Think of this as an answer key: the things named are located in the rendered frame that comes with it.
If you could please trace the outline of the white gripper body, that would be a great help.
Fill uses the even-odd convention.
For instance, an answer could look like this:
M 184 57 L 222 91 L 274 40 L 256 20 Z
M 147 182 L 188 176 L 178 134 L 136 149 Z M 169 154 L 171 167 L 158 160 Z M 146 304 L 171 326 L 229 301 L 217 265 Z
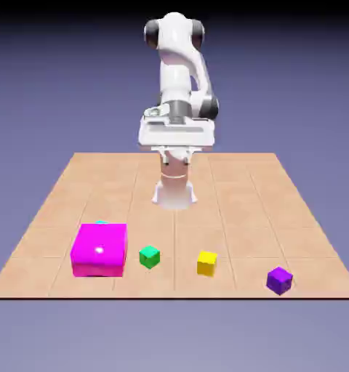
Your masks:
M 171 124 L 168 116 L 142 117 L 138 143 L 143 147 L 212 147 L 212 120 L 185 117 L 183 124 Z

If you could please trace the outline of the large magenta box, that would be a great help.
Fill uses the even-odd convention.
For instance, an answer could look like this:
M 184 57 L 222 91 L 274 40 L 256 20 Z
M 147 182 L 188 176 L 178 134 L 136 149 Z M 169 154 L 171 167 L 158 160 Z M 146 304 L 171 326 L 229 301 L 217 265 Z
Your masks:
M 122 277 L 127 246 L 127 224 L 82 224 L 70 252 L 73 275 Z

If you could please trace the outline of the small purple cube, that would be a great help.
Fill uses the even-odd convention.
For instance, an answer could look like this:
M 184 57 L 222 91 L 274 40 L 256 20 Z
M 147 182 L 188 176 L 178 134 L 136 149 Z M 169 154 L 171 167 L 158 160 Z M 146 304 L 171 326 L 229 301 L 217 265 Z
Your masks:
M 276 267 L 267 275 L 266 286 L 275 294 L 282 295 L 292 287 L 293 274 L 282 267 Z

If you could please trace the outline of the small yellow cube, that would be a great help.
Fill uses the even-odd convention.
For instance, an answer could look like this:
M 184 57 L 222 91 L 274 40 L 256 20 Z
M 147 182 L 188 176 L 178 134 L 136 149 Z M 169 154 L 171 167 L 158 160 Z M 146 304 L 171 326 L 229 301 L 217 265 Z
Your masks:
M 217 254 L 210 251 L 201 251 L 197 259 L 196 272 L 198 275 L 212 277 L 217 265 Z

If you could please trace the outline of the small green cube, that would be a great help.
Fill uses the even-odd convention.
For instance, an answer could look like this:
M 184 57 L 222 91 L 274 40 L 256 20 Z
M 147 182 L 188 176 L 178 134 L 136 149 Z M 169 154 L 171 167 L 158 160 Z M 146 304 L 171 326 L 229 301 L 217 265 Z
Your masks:
M 146 246 L 139 251 L 140 264 L 148 269 L 155 267 L 160 262 L 160 258 L 161 252 L 153 246 Z

